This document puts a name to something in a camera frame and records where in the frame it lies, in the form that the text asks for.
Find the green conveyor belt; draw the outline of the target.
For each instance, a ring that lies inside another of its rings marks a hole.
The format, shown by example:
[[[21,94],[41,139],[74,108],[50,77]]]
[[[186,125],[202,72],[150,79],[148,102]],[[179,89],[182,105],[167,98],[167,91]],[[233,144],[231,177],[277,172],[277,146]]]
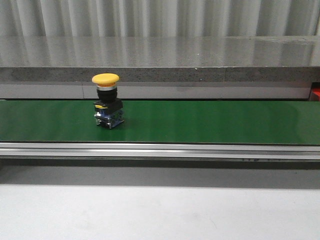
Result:
[[[0,139],[11,142],[320,143],[315,101],[126,100],[124,122],[96,125],[92,100],[2,100]]]

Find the yellow mushroom push button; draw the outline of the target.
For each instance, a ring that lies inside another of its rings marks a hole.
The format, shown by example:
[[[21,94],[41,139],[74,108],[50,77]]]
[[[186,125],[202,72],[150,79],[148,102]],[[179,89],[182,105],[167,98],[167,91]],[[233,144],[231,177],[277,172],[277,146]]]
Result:
[[[124,122],[123,102],[118,98],[119,80],[120,77],[114,73],[101,73],[92,77],[98,96],[98,101],[94,103],[97,126],[113,129]]]

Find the grey stone counter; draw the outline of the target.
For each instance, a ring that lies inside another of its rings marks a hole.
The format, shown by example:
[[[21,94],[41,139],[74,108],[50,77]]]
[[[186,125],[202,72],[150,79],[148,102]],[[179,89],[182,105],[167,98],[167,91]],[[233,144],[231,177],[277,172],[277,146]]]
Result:
[[[318,36],[0,39],[2,99],[94,99],[119,75],[122,99],[308,99],[320,84]]]

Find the red object at right edge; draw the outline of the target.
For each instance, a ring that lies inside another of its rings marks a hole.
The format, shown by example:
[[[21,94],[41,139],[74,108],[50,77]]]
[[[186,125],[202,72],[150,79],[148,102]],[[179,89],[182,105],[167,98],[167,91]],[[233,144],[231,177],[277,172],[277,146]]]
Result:
[[[320,101],[320,88],[319,87],[315,87],[315,88],[311,89],[309,100],[313,101],[313,102]]]

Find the grey pleated curtain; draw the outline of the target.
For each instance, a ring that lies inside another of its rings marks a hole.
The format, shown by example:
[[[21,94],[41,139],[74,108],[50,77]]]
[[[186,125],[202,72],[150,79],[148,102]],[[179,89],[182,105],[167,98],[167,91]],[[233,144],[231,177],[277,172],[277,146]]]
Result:
[[[317,0],[3,0],[2,36],[317,36]]]

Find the aluminium conveyor side rail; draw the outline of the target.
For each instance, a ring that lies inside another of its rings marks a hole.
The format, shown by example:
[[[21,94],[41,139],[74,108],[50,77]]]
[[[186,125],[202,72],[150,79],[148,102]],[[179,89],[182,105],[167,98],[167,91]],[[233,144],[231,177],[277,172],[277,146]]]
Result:
[[[318,161],[317,145],[2,142],[3,158],[176,158]]]

